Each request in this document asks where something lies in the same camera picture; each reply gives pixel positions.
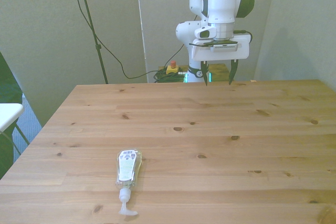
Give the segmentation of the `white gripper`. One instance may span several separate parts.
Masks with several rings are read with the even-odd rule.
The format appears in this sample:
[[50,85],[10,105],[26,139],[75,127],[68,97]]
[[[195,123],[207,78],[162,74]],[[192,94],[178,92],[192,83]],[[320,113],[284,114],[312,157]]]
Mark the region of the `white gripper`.
[[194,61],[201,61],[201,72],[204,82],[208,84],[207,61],[231,60],[229,85],[234,80],[238,68],[238,59],[249,56],[250,34],[234,35],[229,40],[195,39],[191,46],[191,57]]

